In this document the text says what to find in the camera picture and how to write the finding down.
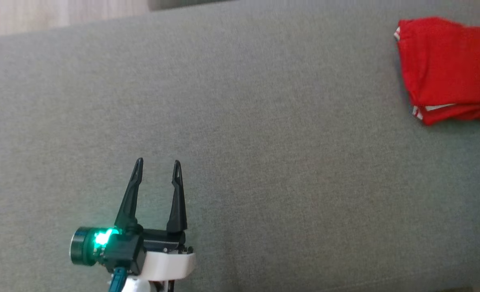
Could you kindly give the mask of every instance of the gray couch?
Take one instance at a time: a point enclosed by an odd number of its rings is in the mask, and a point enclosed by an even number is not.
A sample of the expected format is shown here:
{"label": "gray couch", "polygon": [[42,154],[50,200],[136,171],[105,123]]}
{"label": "gray couch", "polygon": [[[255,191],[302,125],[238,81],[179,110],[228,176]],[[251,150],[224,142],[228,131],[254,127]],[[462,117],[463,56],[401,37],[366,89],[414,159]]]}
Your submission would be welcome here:
{"label": "gray couch", "polygon": [[135,159],[162,228],[182,162],[199,265],[177,291],[480,283],[480,122],[410,114],[401,18],[480,0],[236,1],[0,38],[0,291],[106,291],[68,258]]}

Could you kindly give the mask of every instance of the black cylindrical lens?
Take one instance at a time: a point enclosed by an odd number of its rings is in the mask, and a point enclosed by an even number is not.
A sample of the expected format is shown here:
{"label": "black cylindrical lens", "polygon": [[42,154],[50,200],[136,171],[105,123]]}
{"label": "black cylindrical lens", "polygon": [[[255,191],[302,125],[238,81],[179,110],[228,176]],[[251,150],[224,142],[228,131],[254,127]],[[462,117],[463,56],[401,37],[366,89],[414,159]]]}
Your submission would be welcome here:
{"label": "black cylindrical lens", "polygon": [[94,256],[95,234],[105,228],[80,227],[71,240],[70,257],[73,264],[93,266],[96,264]]}

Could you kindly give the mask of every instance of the wooden floor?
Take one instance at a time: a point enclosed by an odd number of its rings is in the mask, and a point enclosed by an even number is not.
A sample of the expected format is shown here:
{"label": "wooden floor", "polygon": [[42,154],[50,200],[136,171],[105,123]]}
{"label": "wooden floor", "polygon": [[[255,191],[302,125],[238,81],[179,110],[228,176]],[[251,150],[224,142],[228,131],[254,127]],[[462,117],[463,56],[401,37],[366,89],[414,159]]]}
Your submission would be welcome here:
{"label": "wooden floor", "polygon": [[[181,0],[0,0],[0,36],[140,15],[182,6],[181,3]],[[474,292],[480,292],[480,286],[474,287]]]}

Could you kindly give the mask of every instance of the folded red shirt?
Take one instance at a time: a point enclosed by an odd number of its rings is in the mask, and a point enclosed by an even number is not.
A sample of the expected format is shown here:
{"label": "folded red shirt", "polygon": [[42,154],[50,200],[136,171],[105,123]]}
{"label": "folded red shirt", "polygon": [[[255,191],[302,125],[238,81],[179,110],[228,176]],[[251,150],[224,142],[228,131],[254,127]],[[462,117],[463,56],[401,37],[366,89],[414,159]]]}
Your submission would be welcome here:
{"label": "folded red shirt", "polygon": [[480,120],[480,27],[437,17],[400,20],[395,37],[417,118],[426,125]]}

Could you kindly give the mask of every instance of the gray fabric surface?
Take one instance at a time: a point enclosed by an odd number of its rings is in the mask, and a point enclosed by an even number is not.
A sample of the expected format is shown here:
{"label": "gray fabric surface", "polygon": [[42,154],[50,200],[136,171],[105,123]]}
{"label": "gray fabric surface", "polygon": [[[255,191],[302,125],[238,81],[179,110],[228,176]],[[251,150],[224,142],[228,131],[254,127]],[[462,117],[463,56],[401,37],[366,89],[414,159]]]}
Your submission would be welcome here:
{"label": "gray fabric surface", "polygon": [[106,291],[137,157],[162,228],[182,162],[199,266],[178,291],[429,291],[480,281],[480,122],[410,115],[392,36],[480,1],[224,2],[0,38],[0,291]]}

